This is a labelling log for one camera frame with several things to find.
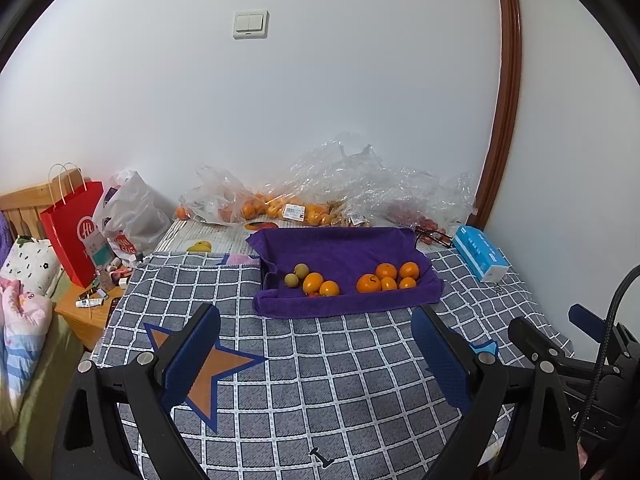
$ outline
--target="blue tissue box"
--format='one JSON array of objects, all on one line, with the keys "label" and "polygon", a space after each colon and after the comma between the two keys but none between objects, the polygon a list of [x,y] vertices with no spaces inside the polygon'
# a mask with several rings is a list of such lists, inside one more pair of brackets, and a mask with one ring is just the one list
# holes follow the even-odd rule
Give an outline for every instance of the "blue tissue box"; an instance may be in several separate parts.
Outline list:
[{"label": "blue tissue box", "polygon": [[483,283],[497,283],[509,270],[509,263],[502,253],[475,227],[458,227],[453,245],[476,278]]}]

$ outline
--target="wooden door frame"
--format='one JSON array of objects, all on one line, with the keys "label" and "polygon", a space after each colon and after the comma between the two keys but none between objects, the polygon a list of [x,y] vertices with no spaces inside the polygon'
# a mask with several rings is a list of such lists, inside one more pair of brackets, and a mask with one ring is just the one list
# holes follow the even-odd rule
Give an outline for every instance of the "wooden door frame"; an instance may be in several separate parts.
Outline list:
[{"label": "wooden door frame", "polygon": [[511,139],[518,112],[520,79],[522,75],[522,31],[520,28],[520,0],[500,0],[500,81],[495,105],[491,142],[484,160],[484,168],[476,192],[476,213],[469,225],[484,229],[495,198],[500,189],[507,164]]}]

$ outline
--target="screw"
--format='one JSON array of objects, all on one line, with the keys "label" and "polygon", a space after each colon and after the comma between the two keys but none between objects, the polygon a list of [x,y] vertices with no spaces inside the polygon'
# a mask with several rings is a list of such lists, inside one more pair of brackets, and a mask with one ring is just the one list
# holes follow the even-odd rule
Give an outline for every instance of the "screw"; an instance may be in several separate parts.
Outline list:
[{"label": "screw", "polygon": [[551,372],[554,371],[554,366],[549,361],[541,361],[540,362],[540,369],[545,374],[550,374]]},{"label": "screw", "polygon": [[139,365],[148,365],[151,361],[154,360],[154,355],[152,352],[142,352],[137,358]]},{"label": "screw", "polygon": [[91,370],[91,366],[92,366],[92,361],[91,359],[85,359],[84,361],[80,361],[80,364],[78,365],[78,371],[81,374],[84,374],[86,372],[88,372],[89,370]]},{"label": "screw", "polygon": [[495,355],[489,353],[489,352],[480,352],[478,354],[478,360],[483,364],[483,365],[492,365],[495,363]]}]

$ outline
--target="plastic bag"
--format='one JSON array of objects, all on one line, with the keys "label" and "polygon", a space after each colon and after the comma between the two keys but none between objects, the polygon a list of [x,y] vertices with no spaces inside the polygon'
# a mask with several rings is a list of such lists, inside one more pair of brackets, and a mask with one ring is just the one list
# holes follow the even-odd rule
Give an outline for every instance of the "plastic bag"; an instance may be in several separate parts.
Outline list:
[{"label": "plastic bag", "polygon": [[[360,151],[348,155],[349,144]],[[364,209],[349,199],[370,191],[366,179],[383,171],[380,158],[363,137],[342,134],[303,155],[258,195],[270,218],[313,226],[370,225]]]},{"label": "plastic bag", "polygon": [[232,225],[264,213],[264,201],[256,198],[229,171],[203,166],[197,173],[202,185],[180,196],[181,207],[176,210],[179,219]]},{"label": "plastic bag", "polygon": [[94,212],[94,223],[116,256],[134,262],[136,254],[149,254],[171,226],[154,205],[153,192],[137,171],[112,176]]},{"label": "plastic bag", "polygon": [[[364,147],[348,155],[347,145]],[[384,218],[443,231],[472,213],[473,182],[469,173],[441,182],[427,171],[386,168],[362,136],[342,134],[303,155],[262,193],[272,218],[294,219],[287,205],[298,205],[310,225],[371,225]],[[294,212],[300,220],[301,211]]]}]

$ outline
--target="black cable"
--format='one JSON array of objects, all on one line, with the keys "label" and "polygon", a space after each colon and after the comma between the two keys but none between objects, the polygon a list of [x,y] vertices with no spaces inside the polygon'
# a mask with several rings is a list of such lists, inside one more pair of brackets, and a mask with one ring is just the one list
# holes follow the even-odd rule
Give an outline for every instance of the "black cable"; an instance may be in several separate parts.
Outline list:
[{"label": "black cable", "polygon": [[604,338],[602,339],[602,343],[600,343],[600,348],[598,349],[598,358],[596,359],[595,372],[593,374],[591,384],[589,385],[589,395],[587,396],[584,407],[580,412],[580,415],[578,416],[578,429],[575,431],[576,440],[580,440],[580,434],[584,429],[584,425],[587,423],[589,412],[591,411],[591,405],[593,404],[593,401],[596,397],[596,390],[598,389],[598,384],[600,384],[600,377],[602,375],[602,369],[604,368],[604,359],[607,354],[607,346],[609,346],[609,339],[611,337],[613,325],[616,320],[618,307],[620,306],[620,302],[622,301],[622,297],[625,295],[626,290],[629,288],[629,286],[631,286],[631,284],[638,276],[640,276],[640,265],[634,267],[629,271],[629,273],[625,276],[625,279],[622,280],[622,282],[618,285],[613,298],[611,298],[611,304],[609,305],[609,310],[607,311],[607,319],[605,320]]}]

